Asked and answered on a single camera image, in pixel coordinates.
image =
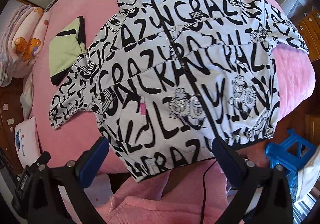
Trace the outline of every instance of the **pink blanket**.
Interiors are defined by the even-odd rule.
[[[275,0],[267,0],[280,9]],[[52,16],[38,62],[33,67],[34,104],[31,116],[36,116],[41,147],[49,151],[49,166],[65,165],[88,150],[100,136],[93,113],[79,113],[60,129],[51,129],[48,113],[57,87],[50,82],[48,47],[53,37],[76,17],[85,19],[87,43],[91,43],[99,29],[118,11],[116,0],[59,0],[51,9]],[[285,45],[274,49],[280,86],[279,119],[308,98],[315,86],[315,73],[310,60],[302,51]],[[110,150],[101,169],[115,173],[127,171],[124,164]]]
[[[198,224],[204,197],[202,177],[214,161],[198,162],[197,167],[162,198],[171,171],[139,183],[130,177],[96,210],[109,224]],[[204,180],[207,195],[204,224],[215,223],[228,206],[227,180],[218,163],[207,171]],[[64,203],[73,220],[81,223],[71,203],[67,200]]]

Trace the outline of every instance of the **pink quilt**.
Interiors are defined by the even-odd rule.
[[[267,0],[280,9],[275,0]],[[33,67],[34,104],[31,116],[36,117],[40,145],[51,154],[50,167],[65,165],[76,160],[100,136],[93,113],[83,112],[74,116],[60,129],[51,129],[48,113],[57,87],[51,84],[48,48],[53,37],[76,17],[85,19],[87,44],[99,29],[118,12],[116,0],[59,0],[51,9],[52,16],[38,62]],[[290,113],[301,101],[308,98],[315,87],[315,73],[308,56],[286,45],[274,50],[280,88],[279,120]],[[125,172],[127,169],[110,150],[102,172]]]

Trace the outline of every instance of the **jacket pocket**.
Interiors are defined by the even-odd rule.
[[[120,142],[141,144],[142,140],[139,139],[148,125],[144,97],[135,93],[126,94],[117,125],[117,138]]]

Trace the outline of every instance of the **wooden cabinet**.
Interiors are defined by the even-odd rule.
[[[0,146],[4,150],[16,174],[23,168],[15,148],[14,130],[23,121],[20,104],[23,79],[12,79],[10,85],[0,87]]]
[[[320,59],[320,12],[314,9],[297,24],[297,29],[307,44],[311,62]]]
[[[306,115],[306,139],[320,145],[320,115]]]

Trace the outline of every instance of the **jacket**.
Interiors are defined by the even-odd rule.
[[[117,0],[52,100],[53,129],[93,111],[135,178],[272,138],[280,104],[272,49],[308,53],[265,0]]]

